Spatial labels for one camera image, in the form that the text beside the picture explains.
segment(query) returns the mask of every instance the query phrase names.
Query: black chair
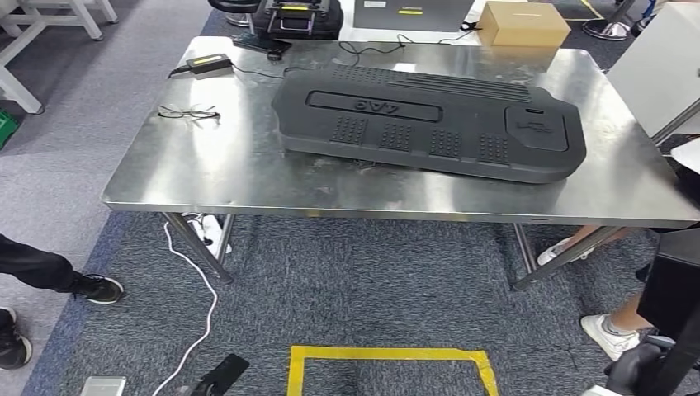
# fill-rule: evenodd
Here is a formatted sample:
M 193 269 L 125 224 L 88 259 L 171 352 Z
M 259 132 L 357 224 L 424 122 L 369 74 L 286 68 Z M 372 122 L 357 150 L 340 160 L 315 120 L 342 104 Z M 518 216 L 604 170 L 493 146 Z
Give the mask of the black chair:
M 253 29 L 252 15 L 260 7 L 262 0 L 209 0 L 209 4 L 219 11 L 227 12 L 226 21 L 238 27 L 247 27 L 251 33 Z

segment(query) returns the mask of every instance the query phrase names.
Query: metal pole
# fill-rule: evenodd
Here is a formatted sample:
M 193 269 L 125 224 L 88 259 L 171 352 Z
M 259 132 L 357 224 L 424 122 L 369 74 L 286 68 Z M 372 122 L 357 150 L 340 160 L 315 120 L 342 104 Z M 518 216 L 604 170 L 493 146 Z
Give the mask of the metal pole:
M 523 260 L 525 260 L 525 270 L 528 274 L 532 274 L 534 271 L 537 271 L 537 261 L 535 260 L 535 254 L 532 252 L 532 245 L 527 239 L 527 234 L 525 234 L 522 224 L 513 223 L 513 228 L 515 229 L 515 238 L 518 239 L 518 245 L 520 246 L 520 253 L 523 255 Z
M 569 247 L 562 253 L 554 257 L 544 266 L 539 266 L 532 274 L 527 274 L 521 280 L 517 280 L 512 284 L 515 290 L 525 290 L 531 283 L 539 281 L 552 272 L 556 271 L 560 266 L 574 260 L 578 256 L 587 252 L 590 248 L 594 248 L 599 243 L 612 237 L 622 227 L 599 227 L 585 238 L 581 239 L 574 246 Z
M 609 18 L 585 22 L 583 31 L 602 40 L 625 40 L 630 28 L 621 21 L 634 2 L 635 0 L 625 0 Z
M 678 114 L 676 118 L 672 119 L 671 122 L 669 122 L 665 127 L 661 128 L 659 132 L 656 132 L 656 134 L 651 137 L 651 141 L 657 146 L 661 145 L 670 137 L 670 135 L 674 134 L 674 132 L 685 123 L 685 121 L 690 120 L 698 113 L 700 113 L 700 98 L 698 98 L 687 109 Z
M 173 212 L 163 212 L 166 219 L 173 225 L 180 235 L 185 238 L 185 242 L 192 248 L 199 257 L 203 258 L 204 261 L 209 264 L 209 266 L 216 272 L 216 275 L 224 282 L 226 285 L 233 283 L 234 279 L 231 278 L 228 272 L 221 266 L 216 257 L 214 257 L 206 245 L 197 237 L 195 230 L 190 227 L 182 214 Z
M 219 264 L 221 264 L 221 266 L 223 266 L 224 262 L 226 261 L 226 247 L 229 246 L 231 231 L 233 230 L 235 220 L 236 216 L 232 214 L 226 215 L 226 220 L 224 220 L 223 233 L 221 234 L 219 247 L 216 249 L 216 258 L 219 260 Z

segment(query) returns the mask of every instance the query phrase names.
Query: black cable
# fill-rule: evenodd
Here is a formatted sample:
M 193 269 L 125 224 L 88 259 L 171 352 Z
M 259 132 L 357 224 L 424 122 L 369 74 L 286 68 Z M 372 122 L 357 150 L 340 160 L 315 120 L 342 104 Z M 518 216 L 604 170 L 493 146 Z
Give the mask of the black cable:
M 243 70 L 243 69 L 239 68 L 238 66 L 236 66 L 235 63 L 231 62 L 231 64 L 234 66 L 234 68 L 235 68 L 236 70 L 240 71 L 241 73 L 257 74 L 258 76 L 263 76 L 263 77 L 267 77 L 267 78 L 276 78 L 276 79 L 278 79 L 278 80 L 284 79 L 284 76 L 283 76 L 283 75 L 282 75 L 282 76 L 273 76 L 273 75 L 271 75 L 271 74 L 265 74 L 265 73 L 260 73 L 260 72 L 254 72 L 254 71 L 252 71 L 252 70 Z
M 404 44 L 404 42 L 401 41 L 401 37 L 404 37 L 408 42 L 411 42 L 411 43 L 414 42 L 413 40 L 406 37 L 405 35 L 399 34 L 399 35 L 396 35 L 396 39 L 398 40 L 398 42 L 396 43 L 396 47 L 394 47 L 392 49 L 388 49 L 388 50 L 378 49 L 375 47 L 366 47 L 366 48 L 363 48 L 363 49 L 358 51 L 357 48 L 355 48 L 355 46 L 352 45 L 352 43 L 350 43 L 349 41 L 339 41 L 338 47 L 340 47 L 341 50 L 343 50 L 349 54 L 356 55 L 357 59 L 355 59 L 355 63 L 352 64 L 352 66 L 357 66 L 357 64 L 360 63 L 360 55 L 364 54 L 367 51 L 375 51 L 375 52 L 378 52 L 380 54 L 391 54 L 392 52 L 394 52 L 396 50 L 400 50 L 400 49 L 404 48 L 406 46 L 406 44 Z
M 188 64 L 186 64 L 184 66 L 180 66 L 179 68 L 174 68 L 173 70 L 170 71 L 168 78 L 171 78 L 175 74 L 189 72 L 190 70 L 192 70 L 192 68 Z
M 480 30 L 481 30 L 481 29 L 476 28 L 476 29 L 474 29 L 474 30 L 467 31 L 465 34 L 460 35 L 460 36 L 457 37 L 456 39 L 442 39 L 442 40 L 438 41 L 437 43 L 438 43 L 438 44 L 442 44 L 443 41 L 457 41 L 457 40 L 459 40 L 459 39 L 462 39 L 462 38 L 464 38 L 464 37 L 467 37 L 468 35 L 474 33 L 475 31 L 480 31 Z

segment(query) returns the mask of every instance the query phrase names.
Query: plastic engine cover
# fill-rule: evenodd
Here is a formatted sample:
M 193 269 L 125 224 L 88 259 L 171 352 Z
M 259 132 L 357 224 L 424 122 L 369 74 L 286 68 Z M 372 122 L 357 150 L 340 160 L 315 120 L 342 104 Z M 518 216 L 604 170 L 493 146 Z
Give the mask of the plastic engine cover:
M 586 156 L 576 106 L 539 87 L 338 66 L 289 73 L 272 107 L 293 151 L 526 183 Z

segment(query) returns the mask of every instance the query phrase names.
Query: table top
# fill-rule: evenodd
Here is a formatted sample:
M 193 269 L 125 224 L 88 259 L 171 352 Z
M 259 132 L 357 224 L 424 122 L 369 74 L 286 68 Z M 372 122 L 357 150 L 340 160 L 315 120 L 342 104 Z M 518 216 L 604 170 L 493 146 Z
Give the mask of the table top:
M 355 61 L 335 42 L 298 41 L 282 64 L 270 64 L 224 37 L 195 38 L 183 59 L 215 53 L 273 75 Z M 528 185 L 285 152 L 270 106 L 281 80 L 185 74 L 168 80 L 159 104 L 215 105 L 220 119 L 167 119 L 154 109 L 102 200 L 113 210 L 222 214 L 670 228 L 700 221 L 700 210 L 678 191 L 666 161 L 583 50 L 409 45 L 365 53 L 359 64 L 544 87 L 579 108 L 588 156 L 564 181 Z

